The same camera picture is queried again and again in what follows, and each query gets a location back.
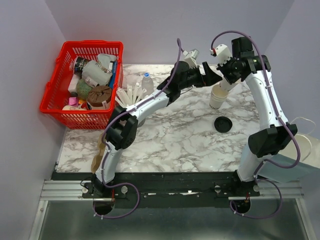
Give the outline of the stack of white paper cups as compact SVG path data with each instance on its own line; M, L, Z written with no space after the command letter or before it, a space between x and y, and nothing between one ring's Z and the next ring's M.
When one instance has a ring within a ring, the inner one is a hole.
M211 90L209 106L212 109L219 109L227 99L229 92L223 90L220 85L214 85Z

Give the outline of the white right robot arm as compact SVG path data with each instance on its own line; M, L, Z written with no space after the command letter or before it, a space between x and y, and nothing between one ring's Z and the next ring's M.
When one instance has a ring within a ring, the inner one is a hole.
M218 70L230 86L238 80L248 85L259 116L259 131L250 135L237 169L238 179L230 183L230 191L241 196L247 182L256 177L256 169L267 157L283 150L298 132L284 115L272 84L271 66L266 55L257 55L246 37L232 40L232 48L220 44L214 49Z

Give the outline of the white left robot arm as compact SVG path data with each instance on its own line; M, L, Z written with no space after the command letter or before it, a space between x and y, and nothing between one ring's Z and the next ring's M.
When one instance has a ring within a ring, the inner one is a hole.
M105 146L97 171L92 177L93 191L101 198L111 191L111 182L123 150L135 140L138 124L157 110L175 102L183 89L189 87L210 87L222 80L207 62L202 64L204 74L199 67L190 67L185 61L174 65L169 77L160 83L156 90L146 98L128 107L116 107L111 115L101 141Z

